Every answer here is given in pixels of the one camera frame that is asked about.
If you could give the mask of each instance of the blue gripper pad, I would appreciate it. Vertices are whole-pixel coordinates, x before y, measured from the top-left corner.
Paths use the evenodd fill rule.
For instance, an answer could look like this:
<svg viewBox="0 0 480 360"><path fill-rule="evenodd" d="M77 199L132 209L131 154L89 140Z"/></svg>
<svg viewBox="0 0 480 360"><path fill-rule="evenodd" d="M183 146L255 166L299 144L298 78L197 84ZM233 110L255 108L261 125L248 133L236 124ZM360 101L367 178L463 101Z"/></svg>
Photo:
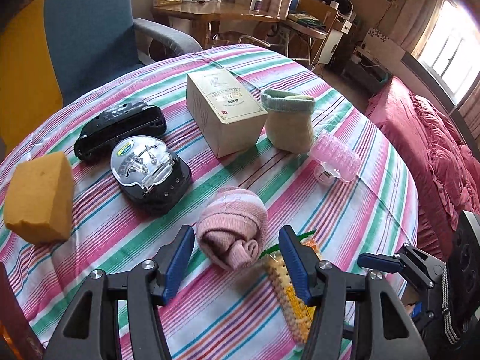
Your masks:
<svg viewBox="0 0 480 360"><path fill-rule="evenodd" d="M278 233L278 246L280 247L283 261L285 261L293 287L295 288L295 293L297 297L303 300L308 306L312 301L312 296L309 288L309 273L304 263L310 265L310 259L302 261L302 257L305 257L305 255L308 257L308 250L313 253L316 262L318 262L318 257L311 247L300 244L291 226L283 226L280 229Z"/></svg>
<svg viewBox="0 0 480 360"><path fill-rule="evenodd" d="M382 254L362 253L358 256L357 264L362 268L376 269L381 272L397 273L403 270L399 260Z"/></svg>
<svg viewBox="0 0 480 360"><path fill-rule="evenodd" d="M194 249L194 230L190 226L186 227L188 227L188 229L184 230L182 226L182 229L171 244L172 246L174 244L177 244L177 242L179 241L178 237L182 237L179 242L179 246L177 247L174 255L171 258L171 263L165 273L165 290L162 294L162 300L165 305L177 294L180 283L182 282L185 275L185 270L187 269L191 252Z"/></svg>

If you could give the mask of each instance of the folded cloth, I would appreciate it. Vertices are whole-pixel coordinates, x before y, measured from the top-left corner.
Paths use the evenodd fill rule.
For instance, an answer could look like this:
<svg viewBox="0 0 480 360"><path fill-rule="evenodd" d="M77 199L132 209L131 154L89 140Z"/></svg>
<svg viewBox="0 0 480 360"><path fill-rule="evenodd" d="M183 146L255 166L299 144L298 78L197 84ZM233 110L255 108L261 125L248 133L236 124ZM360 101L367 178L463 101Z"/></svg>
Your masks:
<svg viewBox="0 0 480 360"><path fill-rule="evenodd" d="M311 96L266 89L262 105L268 111L265 130L270 142L280 150L307 153L314 142L311 114L315 99Z"/></svg>
<svg viewBox="0 0 480 360"><path fill-rule="evenodd" d="M308 28L326 27L325 24L323 24L315 16L309 15L306 12L291 12L286 18Z"/></svg>
<svg viewBox="0 0 480 360"><path fill-rule="evenodd" d="M220 188L197 222L197 241L227 271L252 265L263 248L267 210L260 198L237 187Z"/></svg>

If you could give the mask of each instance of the yellow wall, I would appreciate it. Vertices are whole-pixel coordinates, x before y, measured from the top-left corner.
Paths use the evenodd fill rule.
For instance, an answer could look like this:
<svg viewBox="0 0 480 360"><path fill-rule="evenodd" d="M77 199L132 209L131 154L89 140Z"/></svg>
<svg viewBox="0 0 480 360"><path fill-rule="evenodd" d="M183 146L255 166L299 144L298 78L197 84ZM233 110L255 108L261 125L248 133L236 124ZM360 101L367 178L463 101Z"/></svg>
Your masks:
<svg viewBox="0 0 480 360"><path fill-rule="evenodd" d="M43 3L30 3L0 36L0 135L7 153L62 108L45 36Z"/></svg>

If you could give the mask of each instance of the bed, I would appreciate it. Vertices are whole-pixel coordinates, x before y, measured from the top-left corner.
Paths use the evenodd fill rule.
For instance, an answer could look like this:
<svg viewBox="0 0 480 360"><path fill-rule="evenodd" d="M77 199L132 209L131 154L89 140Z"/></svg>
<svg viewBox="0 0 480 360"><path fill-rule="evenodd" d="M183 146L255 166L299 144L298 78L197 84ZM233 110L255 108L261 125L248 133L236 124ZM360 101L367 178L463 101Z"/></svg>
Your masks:
<svg viewBox="0 0 480 360"><path fill-rule="evenodd" d="M417 246L446 259L458 212L480 212L480 163L450 120L398 77L370 99L366 116L397 149L415 180Z"/></svg>

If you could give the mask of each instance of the round table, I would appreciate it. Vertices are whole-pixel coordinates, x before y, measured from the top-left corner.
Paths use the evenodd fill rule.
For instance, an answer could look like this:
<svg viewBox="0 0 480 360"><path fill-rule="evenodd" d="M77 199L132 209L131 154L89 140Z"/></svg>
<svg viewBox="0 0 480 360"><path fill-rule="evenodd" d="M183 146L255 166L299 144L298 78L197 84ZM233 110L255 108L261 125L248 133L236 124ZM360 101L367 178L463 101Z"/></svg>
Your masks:
<svg viewBox="0 0 480 360"><path fill-rule="evenodd" d="M265 88L312 95L315 132L327 130L362 160L350 183L318 183L305 154L275 149L261 135L255 147L215 158L185 105L186 74L226 68L259 99ZM148 216L122 195L109 161L87 166L74 156L82 126L107 107L144 100L162 108L164 141L186 161L193 185L161 218ZM57 112L28 136L0 166L0 215L19 162L64 151L73 168L73 230L63 244L33 246L5 228L0 216L0 261L30 325L46 346L81 282L95 268L127 271L171 242L181 225L194 226L208 198L224 185L258 194L268 210L266 248L278 230L315 230L323 256L345 271L361 273L360 253L393 254L416 243L418 198L407 167L383 134L339 92L299 64L251 45L219 47L166 60L122 76ZM389 275L400 294L404 281ZM123 358L132 359L126 303L119 304ZM346 318L353 318L347 304ZM296 346L261 264L227 273L212 266L195 245L187 276L172 302L160 309L174 359L290 359ZM349 351L344 341L342 356Z"/></svg>

